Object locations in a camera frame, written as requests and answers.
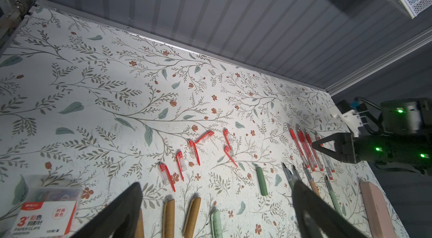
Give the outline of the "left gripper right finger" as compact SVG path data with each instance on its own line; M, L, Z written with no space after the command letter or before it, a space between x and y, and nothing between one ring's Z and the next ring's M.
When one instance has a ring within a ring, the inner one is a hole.
M303 182L296 181L292 191L299 232L303 238L364 238L353 227Z

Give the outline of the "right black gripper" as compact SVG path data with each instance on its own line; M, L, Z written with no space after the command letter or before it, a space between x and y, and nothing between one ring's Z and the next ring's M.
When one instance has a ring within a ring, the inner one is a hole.
M321 145L333 141L335 146L344 144L335 151ZM378 136L367 135L355 138L351 133L334 133L312 143L314 150L347 163L392 162L405 164L431 164L432 141L421 135Z

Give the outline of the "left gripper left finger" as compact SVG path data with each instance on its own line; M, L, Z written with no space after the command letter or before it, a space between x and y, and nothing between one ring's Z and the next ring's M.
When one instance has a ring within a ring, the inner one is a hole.
M135 237L142 203L139 182L131 184L113 202L79 229L74 238Z

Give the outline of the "gold marker cap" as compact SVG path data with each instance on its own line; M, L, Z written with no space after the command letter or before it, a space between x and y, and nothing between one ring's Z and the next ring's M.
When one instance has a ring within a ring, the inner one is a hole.
M193 198L193 200L190 203L188 213L186 216L186 220L184 223L184 229L183 229L183 237L184 238L193 238L196 222L198 220L198 215L200 211L200 205L201 205L201 198Z
M163 212L163 238L174 238L175 233L175 200L165 203Z
M139 210L138 221L136 226L136 232L134 238L144 238L144 220L142 215L142 210Z

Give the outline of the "light green marker pen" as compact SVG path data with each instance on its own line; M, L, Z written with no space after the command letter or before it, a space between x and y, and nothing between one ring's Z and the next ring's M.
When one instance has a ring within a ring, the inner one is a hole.
M328 192L329 192L329 194L330 194L330 197L331 197L331 200L332 200L332 202L333 202L333 205L334 205L334 208L335 208L336 212L337 212L339 215L342 216L343 214L342 214L342 211L341 211L341 209L340 209L339 202L338 202L338 200L337 200L337 197L336 197L336 194L335 194L335 192L334 192L334 190L333 190L333 187L331 186L331 183L330 183L330 180L329 180L329 177L328 177L328 176L325 176L325 183L326 183L326 186L327 186Z

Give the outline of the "dark green marker pen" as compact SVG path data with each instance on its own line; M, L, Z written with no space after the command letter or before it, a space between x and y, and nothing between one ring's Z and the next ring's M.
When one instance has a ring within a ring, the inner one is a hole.
M290 185L290 188L291 188L291 190L293 190L294 189L294 178L293 178L291 172L289 171L289 169L287 168L287 166L285 165L284 162L282 162L282 167L283 167L283 171L286 175L286 178L288 180L288 183Z

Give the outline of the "red pen cap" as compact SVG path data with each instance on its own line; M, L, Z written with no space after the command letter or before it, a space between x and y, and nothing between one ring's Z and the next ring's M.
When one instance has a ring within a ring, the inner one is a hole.
M188 144L189 144L189 147L192 149L192 151L193 151L193 155L195 156L195 158L196 158L196 160L197 160L197 162L198 162L198 165L200 166L201 165L201 163L200 163L200 158L199 158L199 154L198 154L198 149L197 149L197 147L196 147L196 143L193 141L193 140L189 140L188 141Z
M167 165L165 165L164 163L160 163L159 164L159 169L161 171L164 183L166 185L170 185L173 192L176 192L175 186L174 186L174 182L171 176L171 173L169 171L169 168L167 167Z
M197 144L202 144L204 142L206 142L209 138L214 136L214 132L212 130L207 131L205 134L203 134L201 137L199 137L196 140Z
M180 171L180 176L182 178L182 181L184 181L185 178L184 178L183 173L184 173L184 171L187 170L187 167L186 167L186 163L184 161L183 153L181 150L179 150L178 153L176 154L176 161L177 161L178 168Z
M224 129L223 135L224 135L224 138L226 140L226 143L227 143L227 146L228 146L229 150L232 151L232 145L231 145L232 141L231 141L229 130L228 129Z
M225 146L224 151L225 151L225 154L227 155L228 159L234 164L234 166L236 168L238 168L238 165L233 158L234 154L233 154L232 149L229 146Z

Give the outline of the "dark green marker cap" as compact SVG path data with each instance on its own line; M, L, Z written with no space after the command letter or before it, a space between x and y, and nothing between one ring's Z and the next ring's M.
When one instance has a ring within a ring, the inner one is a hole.
M268 195L268 189L267 189L267 184L266 184L265 176L263 173L263 169L258 165L255 166L255 169L256 169L256 173L257 173L257 177L258 177L258 182L259 182L261 194L262 194L262 196L267 196Z

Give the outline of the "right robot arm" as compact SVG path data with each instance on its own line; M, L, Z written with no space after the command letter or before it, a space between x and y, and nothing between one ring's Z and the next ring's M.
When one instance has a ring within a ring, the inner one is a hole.
M380 105L357 97L330 108L333 117L345 122L349 132L338 132L311 143L337 161L361 161L387 171L432 174L432 101L400 99Z

